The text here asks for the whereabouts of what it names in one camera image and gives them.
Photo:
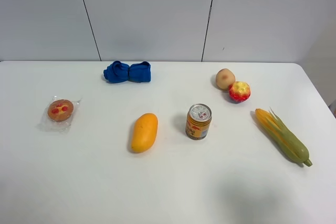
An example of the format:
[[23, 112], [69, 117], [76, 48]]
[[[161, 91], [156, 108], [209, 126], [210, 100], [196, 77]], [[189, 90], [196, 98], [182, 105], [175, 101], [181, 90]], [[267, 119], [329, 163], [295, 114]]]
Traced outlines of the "yellow mango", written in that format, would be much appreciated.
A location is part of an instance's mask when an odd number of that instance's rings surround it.
[[153, 113], [146, 113], [140, 116], [133, 128], [131, 140], [131, 151], [133, 153], [143, 153], [149, 150], [158, 132], [158, 118]]

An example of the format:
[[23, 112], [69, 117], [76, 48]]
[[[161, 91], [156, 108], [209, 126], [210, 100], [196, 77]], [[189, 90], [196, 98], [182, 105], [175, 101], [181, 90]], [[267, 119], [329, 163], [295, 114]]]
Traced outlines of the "gold drink can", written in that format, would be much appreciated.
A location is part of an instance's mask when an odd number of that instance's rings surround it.
[[194, 140], [204, 139], [208, 134], [211, 120], [212, 111], [207, 105], [193, 104], [187, 113], [186, 135]]

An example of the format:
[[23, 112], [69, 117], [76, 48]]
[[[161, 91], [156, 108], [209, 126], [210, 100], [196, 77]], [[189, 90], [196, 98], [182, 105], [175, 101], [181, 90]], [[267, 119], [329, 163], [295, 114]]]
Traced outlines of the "blue crumpled cloth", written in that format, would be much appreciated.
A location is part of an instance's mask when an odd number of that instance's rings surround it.
[[126, 81], [143, 83], [151, 81], [151, 65], [147, 62], [128, 65], [114, 61], [103, 71], [104, 78], [109, 83], [122, 83]]

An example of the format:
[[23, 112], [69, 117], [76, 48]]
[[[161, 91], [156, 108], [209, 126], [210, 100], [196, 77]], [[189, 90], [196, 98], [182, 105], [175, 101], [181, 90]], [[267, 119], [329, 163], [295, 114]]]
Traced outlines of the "beige peach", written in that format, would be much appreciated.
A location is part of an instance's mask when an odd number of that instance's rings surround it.
[[220, 70], [215, 77], [217, 87], [222, 90], [228, 90], [235, 81], [235, 75], [227, 68]]

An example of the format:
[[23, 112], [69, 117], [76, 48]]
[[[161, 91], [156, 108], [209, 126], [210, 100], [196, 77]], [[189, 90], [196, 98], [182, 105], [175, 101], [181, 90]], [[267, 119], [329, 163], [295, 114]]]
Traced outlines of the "red yellow toy strawberry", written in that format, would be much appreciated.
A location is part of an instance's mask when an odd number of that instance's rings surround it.
[[251, 95], [249, 84], [242, 81], [236, 81], [231, 84], [228, 91], [230, 98], [236, 103], [241, 103], [248, 100]]

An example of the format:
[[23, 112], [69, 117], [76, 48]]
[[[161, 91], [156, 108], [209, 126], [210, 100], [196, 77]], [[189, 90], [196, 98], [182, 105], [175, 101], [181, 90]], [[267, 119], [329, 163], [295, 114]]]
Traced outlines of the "wrapped fruit tart pastry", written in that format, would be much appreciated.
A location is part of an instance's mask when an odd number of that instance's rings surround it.
[[61, 99], [52, 97], [45, 107], [37, 129], [42, 132], [67, 133], [70, 130], [74, 116], [79, 109], [81, 100]]

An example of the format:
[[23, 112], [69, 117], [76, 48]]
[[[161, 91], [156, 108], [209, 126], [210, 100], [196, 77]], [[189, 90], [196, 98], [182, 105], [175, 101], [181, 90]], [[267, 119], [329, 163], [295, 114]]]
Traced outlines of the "toy corn cob green husk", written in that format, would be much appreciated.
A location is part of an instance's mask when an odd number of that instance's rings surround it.
[[306, 146], [287, 128], [273, 110], [255, 110], [255, 117], [262, 129], [277, 144], [280, 150], [294, 163], [312, 166]]

